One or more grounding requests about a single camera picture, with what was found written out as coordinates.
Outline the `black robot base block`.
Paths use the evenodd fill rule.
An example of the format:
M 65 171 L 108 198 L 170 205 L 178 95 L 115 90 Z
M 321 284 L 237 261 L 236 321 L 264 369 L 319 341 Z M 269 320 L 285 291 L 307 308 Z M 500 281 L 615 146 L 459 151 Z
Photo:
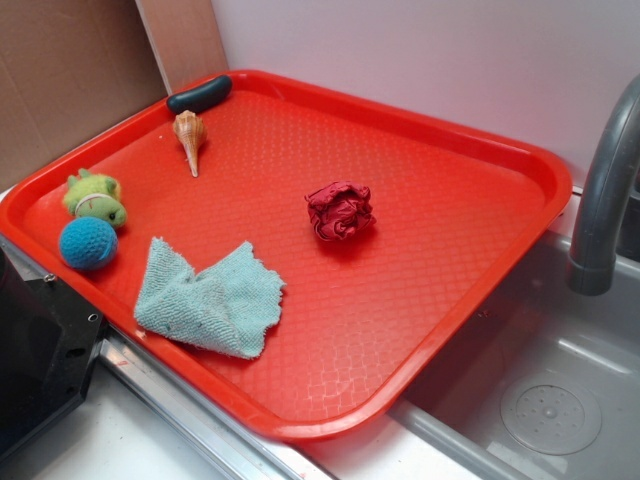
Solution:
M 2 460 L 85 401 L 106 326 L 63 280 L 25 280 L 1 254 Z

